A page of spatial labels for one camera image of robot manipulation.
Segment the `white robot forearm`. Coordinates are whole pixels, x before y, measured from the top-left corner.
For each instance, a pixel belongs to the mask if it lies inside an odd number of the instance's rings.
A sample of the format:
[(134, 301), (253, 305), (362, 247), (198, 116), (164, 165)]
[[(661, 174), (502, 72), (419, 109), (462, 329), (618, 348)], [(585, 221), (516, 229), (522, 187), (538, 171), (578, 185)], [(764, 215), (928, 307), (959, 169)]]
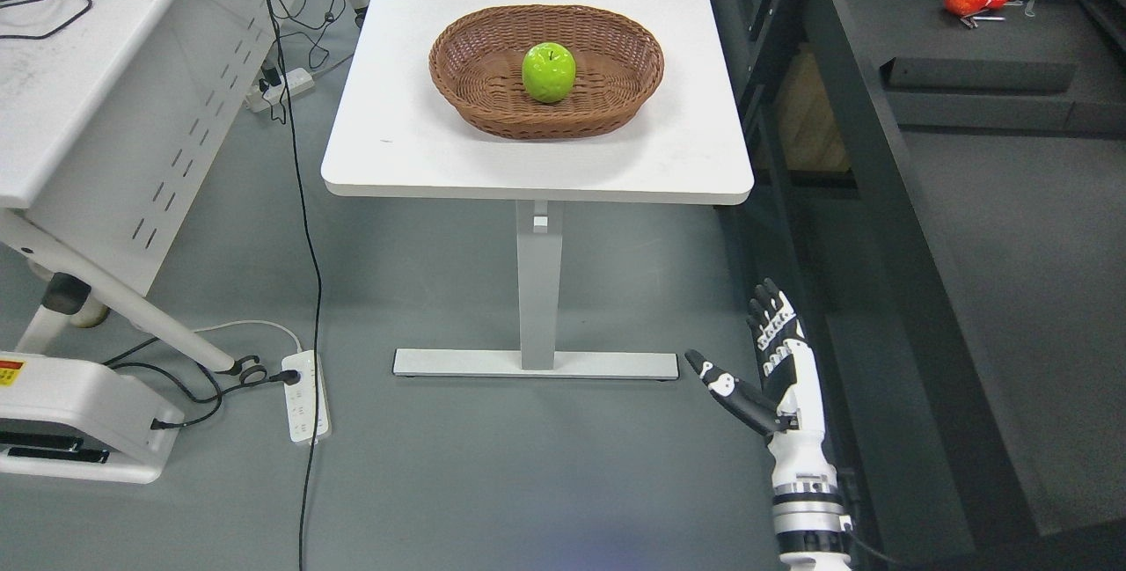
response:
[(788, 570), (849, 570), (852, 519), (835, 487), (799, 481), (774, 487), (774, 530)]

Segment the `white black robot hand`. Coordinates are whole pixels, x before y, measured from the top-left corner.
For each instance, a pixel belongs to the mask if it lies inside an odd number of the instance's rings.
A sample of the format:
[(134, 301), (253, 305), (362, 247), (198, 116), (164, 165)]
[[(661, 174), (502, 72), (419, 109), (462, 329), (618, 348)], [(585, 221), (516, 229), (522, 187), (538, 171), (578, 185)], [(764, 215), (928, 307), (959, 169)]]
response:
[(817, 363), (803, 319), (788, 295), (765, 278), (749, 301), (759, 384), (683, 351), (709, 395), (729, 414), (765, 437), (775, 458), (771, 483), (781, 494), (834, 494), (837, 471), (822, 448), (826, 422)]

